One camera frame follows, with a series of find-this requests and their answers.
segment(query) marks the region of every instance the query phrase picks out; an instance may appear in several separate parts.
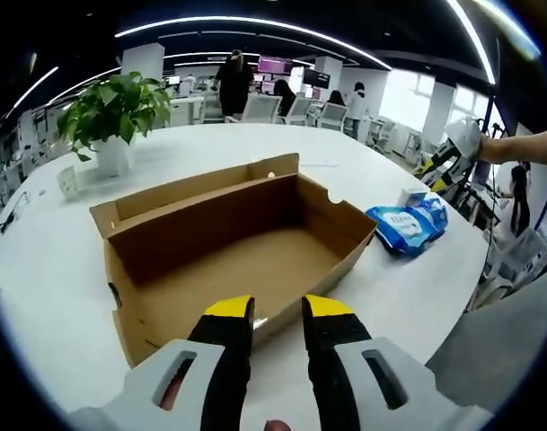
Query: black clothing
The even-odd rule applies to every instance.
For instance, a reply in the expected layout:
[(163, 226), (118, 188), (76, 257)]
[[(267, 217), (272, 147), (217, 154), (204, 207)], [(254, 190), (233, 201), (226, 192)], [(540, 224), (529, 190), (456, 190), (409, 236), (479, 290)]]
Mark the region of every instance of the black clothing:
[(286, 117), (289, 113), (289, 110), (293, 106), (293, 102), (295, 101), (295, 95), (291, 92), (290, 94), (286, 94), (283, 96), (283, 99), (281, 99), (281, 103), (279, 104), (279, 116), (280, 117)]
[(227, 60), (219, 67), (216, 79), (221, 81), (219, 100), (221, 111), (225, 116), (241, 114), (245, 109), (249, 86), (253, 80), (253, 72), (247, 63), (243, 63), (241, 71), (237, 70), (235, 60)]

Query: window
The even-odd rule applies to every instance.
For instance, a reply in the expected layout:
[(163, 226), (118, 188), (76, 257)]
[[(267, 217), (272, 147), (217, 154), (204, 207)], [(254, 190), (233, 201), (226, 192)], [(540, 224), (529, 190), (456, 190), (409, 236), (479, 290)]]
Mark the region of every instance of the window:
[(394, 69), (387, 75), (379, 115), (422, 131), (435, 78)]
[[(487, 105), (489, 104), (489, 98), (468, 88), (458, 86), (454, 93), (453, 108), (451, 109), (451, 115), (447, 124), (453, 123), (462, 117), (471, 116), (476, 119), (484, 119), (487, 112)], [(492, 135), (492, 125), (497, 123), (502, 129), (505, 128), (500, 113), (496, 106), (493, 105), (492, 112), (490, 113), (489, 132)]]

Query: white shirt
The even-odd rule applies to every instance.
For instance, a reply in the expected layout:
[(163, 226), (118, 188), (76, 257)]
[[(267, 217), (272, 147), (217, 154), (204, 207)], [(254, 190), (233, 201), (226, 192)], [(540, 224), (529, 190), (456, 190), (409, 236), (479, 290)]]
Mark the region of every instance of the white shirt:
[(357, 90), (348, 97), (347, 101), (347, 118), (362, 119), (365, 113), (366, 97), (363, 90)]
[[(493, 230), (493, 236), (495, 237), (495, 240), (498, 242), (500, 249), (504, 249), (512, 241), (516, 239), (513, 232), (510, 230), (510, 221), (513, 218), (513, 207), (515, 206), (515, 200), (510, 199), (510, 202), (507, 204), (507, 206), (502, 211), (502, 218), (500, 220), (500, 223), (495, 226), (495, 229)], [(520, 217), (521, 211), (520, 208), (516, 212), (516, 218), (518, 219)]]
[(193, 91), (193, 87), (195, 87), (197, 81), (198, 80), (195, 79), (195, 76), (187, 76), (183, 78), (183, 81), (181, 81), (180, 84), (180, 96), (189, 96)]

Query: blue package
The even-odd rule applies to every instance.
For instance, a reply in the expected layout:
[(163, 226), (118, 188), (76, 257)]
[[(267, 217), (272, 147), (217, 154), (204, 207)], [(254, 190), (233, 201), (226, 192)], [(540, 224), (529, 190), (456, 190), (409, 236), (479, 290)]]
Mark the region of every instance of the blue package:
[(417, 256), (441, 236), (447, 225), (446, 209), (439, 199), (417, 207), (372, 207), (368, 216), (377, 222), (377, 237), (391, 254)]
[(413, 206), (416, 211), (419, 211), (425, 216), (429, 222), (438, 230), (438, 238), (441, 236), (448, 225), (448, 214), (445, 206), (441, 203), (439, 198), (426, 199), (419, 202), (418, 205)]

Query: round table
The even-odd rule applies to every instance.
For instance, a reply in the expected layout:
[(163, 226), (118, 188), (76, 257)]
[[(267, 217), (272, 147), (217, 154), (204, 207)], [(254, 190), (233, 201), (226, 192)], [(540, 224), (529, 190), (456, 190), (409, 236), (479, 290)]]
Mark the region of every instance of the round table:
[[(365, 211), (395, 205), (403, 188), (423, 187), (382, 155), (338, 132), (281, 125), (218, 124), (156, 130), (135, 143), (126, 177), (94, 183), (66, 202), (56, 175), (73, 154), (37, 169), (1, 214), (27, 191), (30, 203), (0, 237), (0, 306), (17, 351), (40, 387), (67, 411), (101, 406), (128, 371), (111, 311), (102, 239), (88, 208), (154, 185), (298, 152), (300, 171)], [(487, 251), (481, 232), (451, 207), (446, 233), (413, 260), (396, 259), (374, 238), (330, 296), (352, 307), (373, 337), (388, 337), (425, 364), (459, 320)], [(307, 377), (302, 323), (253, 352), (242, 429), (280, 418), (319, 429)]]

